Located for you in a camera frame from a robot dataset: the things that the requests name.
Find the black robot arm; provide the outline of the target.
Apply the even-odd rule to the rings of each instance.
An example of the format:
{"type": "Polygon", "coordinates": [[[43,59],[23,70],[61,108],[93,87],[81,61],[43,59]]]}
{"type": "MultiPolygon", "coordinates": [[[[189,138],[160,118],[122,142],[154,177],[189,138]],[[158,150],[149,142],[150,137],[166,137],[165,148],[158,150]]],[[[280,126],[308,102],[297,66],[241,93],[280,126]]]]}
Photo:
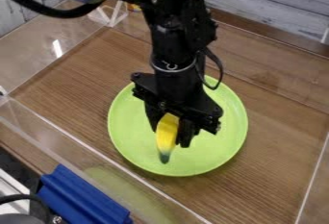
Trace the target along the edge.
{"type": "MultiPolygon", "coordinates": [[[[78,0],[97,3],[105,0],[78,0]]],[[[217,40],[217,23],[205,0],[121,0],[141,7],[150,29],[150,73],[132,75],[134,95],[145,101],[149,123],[166,113],[180,119],[176,144],[188,147],[202,130],[216,133],[221,106],[206,90],[206,60],[220,62],[209,45],[217,40]]]]}

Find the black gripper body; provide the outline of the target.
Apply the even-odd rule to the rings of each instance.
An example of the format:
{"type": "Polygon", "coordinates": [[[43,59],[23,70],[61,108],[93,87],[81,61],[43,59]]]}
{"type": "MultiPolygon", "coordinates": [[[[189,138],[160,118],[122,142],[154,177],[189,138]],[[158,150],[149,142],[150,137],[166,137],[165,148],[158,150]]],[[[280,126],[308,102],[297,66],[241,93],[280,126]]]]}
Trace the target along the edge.
{"type": "Polygon", "coordinates": [[[150,104],[160,103],[169,113],[189,119],[200,130],[217,134],[222,107],[205,91],[205,64],[180,71],[132,74],[134,96],[150,104]]]}

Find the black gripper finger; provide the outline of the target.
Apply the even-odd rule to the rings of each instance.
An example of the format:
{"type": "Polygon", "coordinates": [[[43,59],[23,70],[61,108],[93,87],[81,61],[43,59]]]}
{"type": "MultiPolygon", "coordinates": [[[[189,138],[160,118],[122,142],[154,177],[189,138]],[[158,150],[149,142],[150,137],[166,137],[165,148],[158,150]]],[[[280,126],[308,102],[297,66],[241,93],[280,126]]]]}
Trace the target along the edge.
{"type": "Polygon", "coordinates": [[[190,146],[190,142],[193,138],[200,134],[200,128],[193,121],[182,118],[180,121],[180,130],[178,130],[178,138],[177,144],[182,148],[188,148],[190,146]]]}
{"type": "Polygon", "coordinates": [[[166,112],[168,110],[161,106],[160,103],[157,104],[146,103],[146,114],[148,114],[149,124],[150,124],[153,131],[157,130],[158,122],[166,112]]]}

